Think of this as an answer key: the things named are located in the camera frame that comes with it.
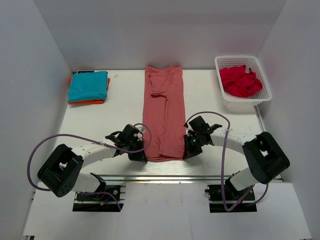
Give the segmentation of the salmon pink t shirt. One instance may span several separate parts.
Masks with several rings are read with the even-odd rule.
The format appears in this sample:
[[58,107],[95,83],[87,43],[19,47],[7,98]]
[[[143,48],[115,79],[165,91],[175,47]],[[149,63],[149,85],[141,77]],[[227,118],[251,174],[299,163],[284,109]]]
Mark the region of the salmon pink t shirt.
[[183,69],[169,66],[144,71],[142,123],[150,132],[143,136],[145,155],[150,162],[182,160],[186,129]]

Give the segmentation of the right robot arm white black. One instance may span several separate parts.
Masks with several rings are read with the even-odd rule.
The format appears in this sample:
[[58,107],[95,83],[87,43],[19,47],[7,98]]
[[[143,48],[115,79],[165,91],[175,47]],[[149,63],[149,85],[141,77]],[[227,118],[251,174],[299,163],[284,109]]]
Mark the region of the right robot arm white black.
[[185,123],[184,127],[191,127],[183,136],[184,160],[198,156],[207,145],[225,147],[244,155],[248,167],[224,182],[228,199],[239,197],[255,184],[268,184],[290,167],[288,157],[269,132],[252,135],[228,130],[220,124],[210,126],[201,116]]

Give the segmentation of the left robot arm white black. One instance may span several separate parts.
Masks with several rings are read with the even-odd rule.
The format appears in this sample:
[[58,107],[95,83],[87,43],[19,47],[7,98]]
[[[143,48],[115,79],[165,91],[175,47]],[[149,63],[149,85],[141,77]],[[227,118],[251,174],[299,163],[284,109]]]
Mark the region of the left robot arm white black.
[[144,142],[144,131],[149,128],[142,125],[127,124],[122,131],[115,131],[101,141],[75,135],[76,139],[87,141],[87,145],[68,147],[58,145],[37,173],[37,177],[58,198],[69,192],[84,195],[105,194],[105,181],[95,173],[82,173],[82,168],[95,162],[127,154],[131,161],[147,162],[145,150],[151,141]]

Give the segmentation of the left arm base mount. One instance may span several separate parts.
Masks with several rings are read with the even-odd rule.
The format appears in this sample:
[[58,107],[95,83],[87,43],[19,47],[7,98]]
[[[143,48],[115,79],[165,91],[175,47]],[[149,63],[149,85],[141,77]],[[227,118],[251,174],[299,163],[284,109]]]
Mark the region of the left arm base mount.
[[125,203],[126,186],[108,183],[95,173],[81,173],[73,189],[73,212],[119,213]]

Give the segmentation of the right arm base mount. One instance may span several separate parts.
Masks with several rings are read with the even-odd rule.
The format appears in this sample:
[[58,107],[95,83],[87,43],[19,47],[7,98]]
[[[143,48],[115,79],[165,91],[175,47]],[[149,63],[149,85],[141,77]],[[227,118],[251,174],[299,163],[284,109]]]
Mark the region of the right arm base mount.
[[226,211],[223,204],[222,187],[220,184],[210,184],[204,190],[208,195],[209,200],[209,212],[210,213],[253,213],[257,212],[257,206],[255,204],[256,197],[252,187],[246,187],[243,190],[237,191],[231,184],[231,178],[238,174],[233,173],[224,182],[224,198],[227,208],[231,208],[248,190],[250,192],[241,200],[241,202],[232,210]]

